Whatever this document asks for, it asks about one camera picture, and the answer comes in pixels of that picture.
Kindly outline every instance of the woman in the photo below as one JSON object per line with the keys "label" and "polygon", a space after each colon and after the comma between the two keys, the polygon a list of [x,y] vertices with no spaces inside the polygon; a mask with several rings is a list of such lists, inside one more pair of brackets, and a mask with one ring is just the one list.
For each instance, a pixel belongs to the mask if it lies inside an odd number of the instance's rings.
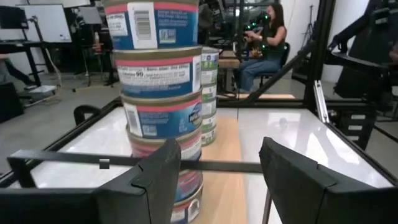
{"label": "woman", "polygon": [[[269,23],[270,32],[268,37],[263,37],[262,32],[246,31],[246,40],[266,42],[269,46],[268,53],[265,58],[249,59],[241,63],[238,68],[237,79],[238,88],[242,92],[250,92],[253,87],[254,78],[260,73],[275,73],[280,69],[280,60],[284,53],[285,39],[287,30],[284,22],[284,10],[281,4],[272,3],[268,6],[268,15],[271,17]],[[259,55],[258,50],[251,52],[252,56]]]}

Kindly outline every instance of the floor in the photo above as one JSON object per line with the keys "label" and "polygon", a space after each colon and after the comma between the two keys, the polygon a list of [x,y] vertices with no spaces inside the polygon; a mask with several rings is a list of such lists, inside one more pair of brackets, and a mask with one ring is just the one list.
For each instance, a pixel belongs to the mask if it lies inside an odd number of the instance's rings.
{"label": "floor", "polygon": [[[56,84],[57,79],[50,75],[42,75],[46,85]],[[84,76],[74,78],[63,75],[63,88],[58,100],[41,103],[27,108],[25,114],[0,124],[0,173],[9,170],[6,157],[20,149],[43,149],[51,142],[71,130],[74,126],[73,110],[80,105],[88,104],[102,107],[118,96],[119,85],[114,88],[91,88],[89,90],[72,92],[73,88],[83,87]],[[338,98],[333,94],[332,83],[324,83],[323,90],[328,98]],[[289,78],[281,79],[271,89],[270,93],[292,94],[302,98],[304,85]],[[398,136],[398,124],[379,123],[379,127]],[[398,151],[396,143],[378,131],[373,131],[366,149],[379,163],[398,177]]]}

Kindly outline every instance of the tuna can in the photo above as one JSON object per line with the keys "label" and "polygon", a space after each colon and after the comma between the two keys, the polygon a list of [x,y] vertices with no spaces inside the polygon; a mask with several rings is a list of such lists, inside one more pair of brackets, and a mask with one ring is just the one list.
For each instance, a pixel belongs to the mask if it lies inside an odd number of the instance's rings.
{"label": "tuna can", "polygon": [[[130,133],[130,127],[126,126],[129,137],[132,156],[136,158],[145,158],[154,151],[163,146],[166,139],[144,139]],[[176,138],[181,147],[181,159],[199,160],[201,154],[201,128]]]}
{"label": "tuna can", "polygon": [[218,49],[204,47],[201,51],[201,69],[203,71],[218,69]]}
{"label": "tuna can", "polygon": [[201,146],[205,147],[210,145],[216,140],[216,127],[214,127],[211,131],[201,134]]}
{"label": "tuna can", "polygon": [[178,176],[177,191],[175,194],[175,202],[180,202],[191,197],[201,186],[203,176],[201,171],[185,170],[181,171]]}
{"label": "tuna can", "polygon": [[217,74],[218,74],[217,69],[212,71],[201,71],[201,84],[202,85],[217,84]]}
{"label": "tuna can", "polygon": [[214,127],[217,124],[217,119],[216,119],[216,113],[210,115],[210,116],[204,116],[202,117],[202,122],[201,122],[201,131],[202,133],[208,133],[211,130],[214,129]]}
{"label": "tuna can", "polygon": [[191,47],[198,43],[197,0],[103,0],[115,50]]}
{"label": "tuna can", "polygon": [[217,84],[215,85],[203,85],[201,91],[202,102],[210,102],[215,100],[217,97]]}
{"label": "tuna can", "polygon": [[146,139],[176,138],[201,125],[201,90],[166,99],[121,94],[130,133]]}
{"label": "tuna can", "polygon": [[170,98],[200,89],[201,47],[115,51],[122,93],[137,98]]}
{"label": "tuna can", "polygon": [[210,102],[203,102],[201,106],[201,115],[209,116],[216,112],[216,99]]}
{"label": "tuna can", "polygon": [[188,224],[199,215],[202,192],[203,184],[190,198],[174,204],[171,224]]}

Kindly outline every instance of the can label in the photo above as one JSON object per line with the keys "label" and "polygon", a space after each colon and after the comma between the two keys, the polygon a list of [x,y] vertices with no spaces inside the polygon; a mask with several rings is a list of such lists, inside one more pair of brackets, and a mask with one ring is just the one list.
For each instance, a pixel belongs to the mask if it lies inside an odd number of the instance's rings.
{"label": "can label", "polygon": [[209,116],[216,112],[216,100],[202,104],[201,115]]}
{"label": "can label", "polygon": [[200,187],[202,182],[202,174],[199,171],[189,172],[178,178],[177,192],[175,201],[179,202],[189,198]]}
{"label": "can label", "polygon": [[203,133],[201,135],[201,145],[207,146],[211,144],[215,139],[216,139],[216,129],[213,129],[208,133]]}
{"label": "can label", "polygon": [[216,70],[217,68],[218,68],[218,53],[201,55],[202,70]]}
{"label": "can label", "polygon": [[204,86],[201,93],[202,102],[209,102],[215,100],[217,97],[217,85]]}
{"label": "can label", "polygon": [[126,96],[168,98],[200,89],[200,56],[163,60],[117,60]]}
{"label": "can label", "polygon": [[115,50],[197,45],[198,6],[176,2],[129,2],[105,8]]}
{"label": "can label", "polygon": [[216,84],[217,72],[218,70],[201,71],[201,84],[202,85]]}
{"label": "can label", "polygon": [[201,124],[200,96],[172,106],[135,106],[124,103],[130,132],[148,139],[176,138]]}
{"label": "can label", "polygon": [[[201,155],[201,132],[185,142],[179,142],[181,147],[181,159],[198,160]],[[132,155],[136,158],[145,158],[159,149],[160,146],[145,146],[131,140]]]}
{"label": "can label", "polygon": [[216,115],[214,114],[210,118],[203,118],[201,123],[201,129],[203,133],[208,133],[216,126]]}
{"label": "can label", "polygon": [[188,224],[192,222],[200,213],[202,189],[192,198],[187,199],[177,207],[174,207],[171,217],[171,224]]}

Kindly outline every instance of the barcode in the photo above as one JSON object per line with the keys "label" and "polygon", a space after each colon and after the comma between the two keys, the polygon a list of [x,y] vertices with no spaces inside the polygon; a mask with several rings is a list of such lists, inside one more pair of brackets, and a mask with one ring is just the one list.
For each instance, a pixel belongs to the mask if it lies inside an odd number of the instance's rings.
{"label": "barcode", "polygon": [[137,130],[138,129],[138,122],[136,119],[136,112],[127,110],[127,115],[130,123],[130,130]]}
{"label": "barcode", "polygon": [[200,83],[200,63],[197,63],[195,68],[195,83]]}
{"label": "barcode", "polygon": [[134,11],[136,33],[139,40],[151,40],[149,11]]}
{"label": "barcode", "polygon": [[155,125],[142,125],[142,133],[146,136],[156,136],[157,130]]}

